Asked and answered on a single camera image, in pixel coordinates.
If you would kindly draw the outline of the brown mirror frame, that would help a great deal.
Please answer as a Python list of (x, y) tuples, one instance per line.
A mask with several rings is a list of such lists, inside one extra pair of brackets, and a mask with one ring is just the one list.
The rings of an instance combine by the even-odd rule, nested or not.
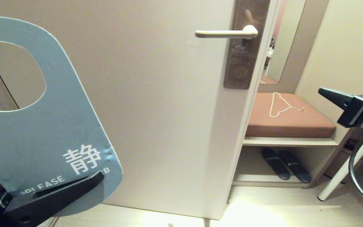
[(261, 80), (258, 92), (295, 93), (304, 68), (308, 62), (315, 39), (321, 27), (329, 0), (306, 0), (297, 33), (291, 46), (282, 78), (278, 84), (263, 85)]

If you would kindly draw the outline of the white table leg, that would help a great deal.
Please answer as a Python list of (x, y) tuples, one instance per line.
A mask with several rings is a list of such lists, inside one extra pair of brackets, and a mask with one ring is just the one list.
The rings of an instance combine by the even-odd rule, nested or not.
[(349, 168), (357, 164), (363, 157), (363, 142), (360, 144), (360, 148), (354, 148), (348, 159), (340, 167), (334, 177), (325, 186), (322, 192), (317, 196), (320, 201), (325, 201), (330, 194), (338, 187), (341, 181), (349, 174)]

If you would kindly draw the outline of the brown seat cushion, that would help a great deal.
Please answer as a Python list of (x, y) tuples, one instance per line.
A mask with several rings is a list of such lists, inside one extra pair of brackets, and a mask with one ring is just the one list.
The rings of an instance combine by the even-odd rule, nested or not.
[[(289, 109), (278, 118), (269, 117), (273, 92), (259, 92), (249, 118), (247, 137), (290, 137), (290, 138), (330, 138), (336, 126), (328, 118), (304, 102), (295, 94), (280, 93), (291, 105), (304, 108), (304, 112)], [(286, 108), (286, 104), (276, 97), (273, 114)]]

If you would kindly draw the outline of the bronze door lock plate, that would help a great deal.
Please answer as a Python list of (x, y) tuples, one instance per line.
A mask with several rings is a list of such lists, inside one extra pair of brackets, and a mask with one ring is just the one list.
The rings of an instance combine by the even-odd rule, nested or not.
[(224, 87), (227, 89), (249, 88), (258, 58), (265, 22), (271, 0), (235, 0), (231, 29), (242, 30), (252, 25), (258, 31), (253, 39), (229, 40)]

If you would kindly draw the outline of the black slipper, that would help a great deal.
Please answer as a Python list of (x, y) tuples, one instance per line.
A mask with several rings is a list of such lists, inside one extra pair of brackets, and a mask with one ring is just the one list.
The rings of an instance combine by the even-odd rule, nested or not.
[(261, 150), (261, 155), (280, 179), (286, 181), (291, 178), (291, 173), (288, 171), (276, 151), (270, 148), (263, 148)]
[(279, 156), (281, 157), (283, 163), (291, 170), (291, 172), (297, 177), (300, 182), (311, 182), (311, 175), (293, 153), (287, 150), (282, 150), (279, 152)]

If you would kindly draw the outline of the beige door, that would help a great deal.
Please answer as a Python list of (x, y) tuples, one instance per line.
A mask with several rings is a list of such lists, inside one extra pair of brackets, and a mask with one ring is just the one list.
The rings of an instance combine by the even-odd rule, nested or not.
[[(281, 0), (271, 0), (248, 89), (224, 87), (235, 0), (0, 0), (0, 17), (61, 44), (120, 161), (103, 202), (223, 217)], [(46, 82), (22, 47), (0, 42), (0, 75), (19, 109)]]

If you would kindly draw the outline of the grey do-not-disturb door sign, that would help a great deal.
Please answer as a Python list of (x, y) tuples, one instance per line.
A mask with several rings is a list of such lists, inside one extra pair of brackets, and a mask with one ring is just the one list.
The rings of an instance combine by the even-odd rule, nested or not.
[(35, 195), (52, 187), (102, 173), (104, 178), (55, 217), (74, 215), (106, 200), (120, 185), (117, 154), (58, 40), (35, 24), (0, 17), (0, 42), (30, 53), (46, 88), (33, 104), (0, 111), (0, 184), (14, 196)]

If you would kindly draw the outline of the wall mirror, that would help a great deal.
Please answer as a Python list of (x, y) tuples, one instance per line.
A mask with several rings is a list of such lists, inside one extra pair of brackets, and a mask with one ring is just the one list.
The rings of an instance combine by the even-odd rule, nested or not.
[(306, 0), (281, 0), (276, 25), (268, 49), (263, 85), (278, 84), (291, 52)]

